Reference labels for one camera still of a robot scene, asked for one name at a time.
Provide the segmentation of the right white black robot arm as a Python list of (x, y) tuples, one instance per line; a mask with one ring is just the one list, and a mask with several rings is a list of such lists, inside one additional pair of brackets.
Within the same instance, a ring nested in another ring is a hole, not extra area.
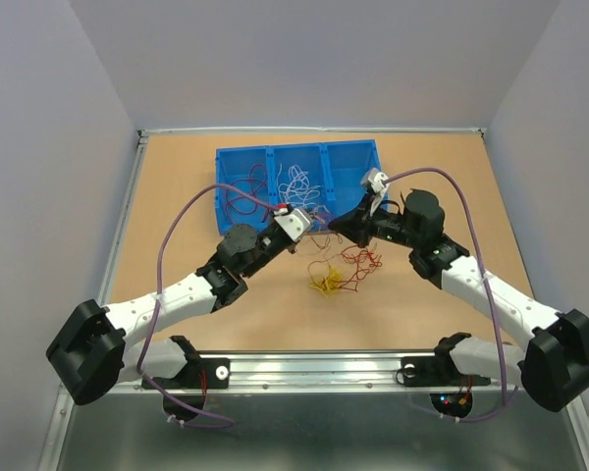
[(561, 411), (589, 389), (589, 318), (544, 305), (493, 275), (476, 253), (445, 234), (444, 222), (438, 198), (414, 190), (396, 213), (365, 194), (329, 228), (361, 248), (374, 238), (409, 248), (408, 261), (422, 279), (492, 321), (493, 342), (467, 333), (441, 339), (432, 359), (438, 380), (497, 379), (523, 389), (544, 409)]

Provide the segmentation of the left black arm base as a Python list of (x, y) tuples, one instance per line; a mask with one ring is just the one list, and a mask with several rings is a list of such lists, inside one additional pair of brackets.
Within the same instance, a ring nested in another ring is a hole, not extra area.
[(231, 361), (226, 357), (191, 360), (175, 377), (155, 377), (154, 383), (186, 406), (203, 410), (210, 390), (226, 390), (229, 387)]

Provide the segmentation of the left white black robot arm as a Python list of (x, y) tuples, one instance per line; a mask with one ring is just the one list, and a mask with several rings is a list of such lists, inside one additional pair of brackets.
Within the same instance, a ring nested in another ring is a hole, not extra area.
[(261, 232), (232, 226), (207, 263), (182, 280), (129, 301), (77, 305), (51, 341), (46, 357), (77, 405), (94, 402), (137, 371), (134, 347), (187, 318), (234, 303), (253, 276), (287, 250), (293, 252), (311, 223), (299, 211), (276, 216)]

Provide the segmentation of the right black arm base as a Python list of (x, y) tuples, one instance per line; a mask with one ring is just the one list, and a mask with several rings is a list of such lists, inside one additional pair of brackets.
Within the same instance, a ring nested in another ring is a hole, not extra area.
[(444, 417), (465, 419), (473, 406), (473, 388), (491, 385), (489, 378), (458, 372), (450, 360), (432, 355), (402, 358), (395, 381), (406, 388), (430, 388), (430, 401)]

